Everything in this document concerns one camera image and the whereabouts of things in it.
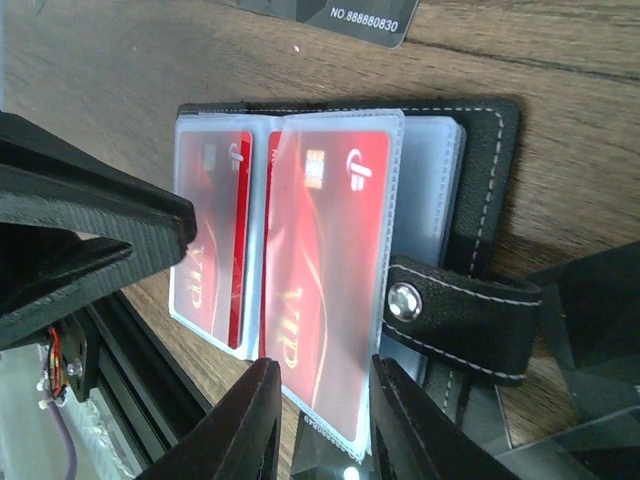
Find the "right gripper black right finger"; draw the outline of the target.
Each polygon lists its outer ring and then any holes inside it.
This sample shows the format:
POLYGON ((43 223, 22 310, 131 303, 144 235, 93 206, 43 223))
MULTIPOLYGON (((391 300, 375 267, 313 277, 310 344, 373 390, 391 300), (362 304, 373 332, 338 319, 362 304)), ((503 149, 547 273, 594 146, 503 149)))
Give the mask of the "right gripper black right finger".
POLYGON ((370 430, 376 479, 514 479, 471 441, 393 359, 370 367, 370 430))

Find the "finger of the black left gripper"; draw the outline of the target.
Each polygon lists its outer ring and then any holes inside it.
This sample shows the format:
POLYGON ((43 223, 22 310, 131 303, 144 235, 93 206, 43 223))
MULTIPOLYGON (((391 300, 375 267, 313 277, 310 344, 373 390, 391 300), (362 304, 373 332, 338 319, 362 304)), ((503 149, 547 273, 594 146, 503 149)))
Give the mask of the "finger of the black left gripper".
POLYGON ((1 346, 179 263, 192 203, 1 115, 1 346))

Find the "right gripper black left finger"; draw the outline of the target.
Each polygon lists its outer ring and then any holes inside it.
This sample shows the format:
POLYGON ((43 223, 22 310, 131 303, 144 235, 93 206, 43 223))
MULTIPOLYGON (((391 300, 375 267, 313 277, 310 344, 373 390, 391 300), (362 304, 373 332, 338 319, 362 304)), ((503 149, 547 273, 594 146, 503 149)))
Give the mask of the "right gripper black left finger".
POLYGON ((276 479, 282 418, 277 361, 256 360, 141 479, 276 479))

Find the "black leather card holder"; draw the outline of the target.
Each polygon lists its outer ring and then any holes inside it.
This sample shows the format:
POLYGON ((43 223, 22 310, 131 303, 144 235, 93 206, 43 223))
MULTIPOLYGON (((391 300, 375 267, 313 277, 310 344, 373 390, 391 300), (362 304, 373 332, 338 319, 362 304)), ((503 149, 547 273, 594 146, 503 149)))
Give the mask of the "black leather card holder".
POLYGON ((183 131, 248 130, 253 136, 242 343, 229 349, 174 316, 210 344, 240 359, 263 349, 265 241, 268 228, 270 136, 293 129, 381 130, 390 136, 389 164, 376 275, 377 294, 365 359, 358 427, 346 443, 285 388, 305 422, 355 460, 371 450, 369 362, 395 359, 450 418, 469 378, 513 385, 525 375, 541 304, 537 287, 488 277, 519 126, 507 100, 405 102, 374 107, 306 104, 184 105, 183 131))

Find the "red VIP card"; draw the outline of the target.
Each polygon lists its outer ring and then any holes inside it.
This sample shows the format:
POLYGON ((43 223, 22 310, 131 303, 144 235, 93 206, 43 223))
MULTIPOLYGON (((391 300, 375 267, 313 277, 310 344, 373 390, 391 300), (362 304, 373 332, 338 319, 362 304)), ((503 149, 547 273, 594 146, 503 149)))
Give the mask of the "red VIP card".
POLYGON ((361 440, 390 144, 381 130, 269 139, 263 349, 285 388, 346 443, 361 440))

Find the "black VIP card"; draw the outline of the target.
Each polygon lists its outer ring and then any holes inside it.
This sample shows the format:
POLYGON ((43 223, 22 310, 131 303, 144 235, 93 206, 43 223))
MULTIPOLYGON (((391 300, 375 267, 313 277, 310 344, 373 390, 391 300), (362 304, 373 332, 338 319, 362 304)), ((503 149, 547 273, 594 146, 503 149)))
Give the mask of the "black VIP card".
POLYGON ((541 331, 581 424, 499 455, 520 479, 639 476, 639 245, 536 272, 541 331))

